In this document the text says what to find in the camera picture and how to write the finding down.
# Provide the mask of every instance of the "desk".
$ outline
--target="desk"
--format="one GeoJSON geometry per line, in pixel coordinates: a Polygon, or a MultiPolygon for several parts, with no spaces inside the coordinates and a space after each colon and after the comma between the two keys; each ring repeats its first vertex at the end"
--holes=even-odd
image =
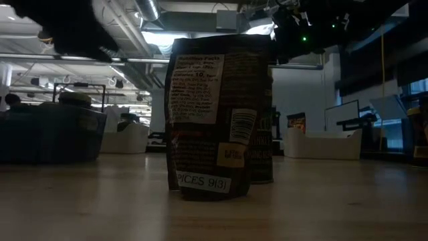
{"type": "Polygon", "coordinates": [[[426,240],[428,171],[374,161],[276,157],[247,197],[186,202],[165,154],[0,166],[2,240],[426,240]]]}

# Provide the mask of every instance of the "pillar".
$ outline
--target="pillar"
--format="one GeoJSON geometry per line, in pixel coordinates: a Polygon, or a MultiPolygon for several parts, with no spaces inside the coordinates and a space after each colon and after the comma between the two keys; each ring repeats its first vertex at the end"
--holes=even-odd
{"type": "Polygon", "coordinates": [[[0,112],[6,111],[5,96],[9,94],[12,79],[12,65],[0,63],[0,112]]]}
{"type": "Polygon", "coordinates": [[[150,132],[165,132],[164,90],[152,91],[152,117],[150,132]]]}

